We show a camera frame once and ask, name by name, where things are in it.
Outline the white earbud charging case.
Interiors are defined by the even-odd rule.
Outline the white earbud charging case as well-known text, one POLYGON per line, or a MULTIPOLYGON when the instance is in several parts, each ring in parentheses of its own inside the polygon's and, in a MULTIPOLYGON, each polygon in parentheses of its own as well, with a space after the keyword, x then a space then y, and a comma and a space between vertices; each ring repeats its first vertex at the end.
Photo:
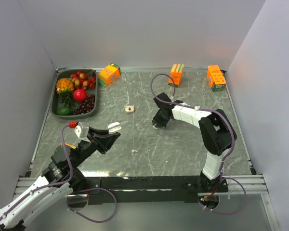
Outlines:
POLYGON ((114 123, 109 124, 107 129, 108 129, 108 133, 111 134, 111 133, 119 132, 122 129, 122 127, 119 122, 114 122, 114 123))

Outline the beige earbud charging case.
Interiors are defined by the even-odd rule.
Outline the beige earbud charging case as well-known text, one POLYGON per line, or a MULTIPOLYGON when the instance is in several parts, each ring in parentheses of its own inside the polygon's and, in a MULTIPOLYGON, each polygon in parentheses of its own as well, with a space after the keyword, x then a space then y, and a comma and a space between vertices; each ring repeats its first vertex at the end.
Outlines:
POLYGON ((125 107, 125 112, 126 113, 134 113, 135 109, 133 105, 128 105, 125 107))

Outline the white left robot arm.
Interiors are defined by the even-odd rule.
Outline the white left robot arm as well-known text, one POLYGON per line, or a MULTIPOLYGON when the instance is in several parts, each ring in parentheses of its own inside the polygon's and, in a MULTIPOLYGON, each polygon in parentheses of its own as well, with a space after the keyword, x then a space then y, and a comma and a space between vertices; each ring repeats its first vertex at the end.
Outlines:
POLYGON ((55 149, 47 168, 20 196, 0 209, 0 231, 23 231, 57 200, 90 191, 78 166, 96 151, 106 154, 120 137, 121 125, 113 123, 106 130, 99 130, 72 122, 68 127, 80 142, 76 147, 70 146, 61 135, 62 143, 55 149))

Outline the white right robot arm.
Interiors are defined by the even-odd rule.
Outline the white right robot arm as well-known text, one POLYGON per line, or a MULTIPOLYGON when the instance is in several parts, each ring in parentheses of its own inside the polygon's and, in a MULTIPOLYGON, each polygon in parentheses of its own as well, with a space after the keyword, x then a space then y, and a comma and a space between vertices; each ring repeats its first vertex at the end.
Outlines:
POLYGON ((167 126, 169 120, 183 121, 200 129, 207 157, 201 179, 201 188, 207 192, 213 191, 222 174, 225 159, 232 153, 237 139, 227 116, 221 109, 203 109, 190 106, 180 100, 172 101, 167 94, 161 93, 154 97, 158 112, 152 120, 156 128, 167 126))

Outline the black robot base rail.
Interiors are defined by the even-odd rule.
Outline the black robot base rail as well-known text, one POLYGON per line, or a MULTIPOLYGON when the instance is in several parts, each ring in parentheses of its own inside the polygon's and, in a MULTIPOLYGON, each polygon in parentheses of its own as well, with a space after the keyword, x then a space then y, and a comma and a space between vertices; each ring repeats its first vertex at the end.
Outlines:
POLYGON ((201 195, 226 193, 225 180, 204 176, 87 177, 73 195, 87 195, 89 205, 112 203, 184 202, 198 203, 201 195))

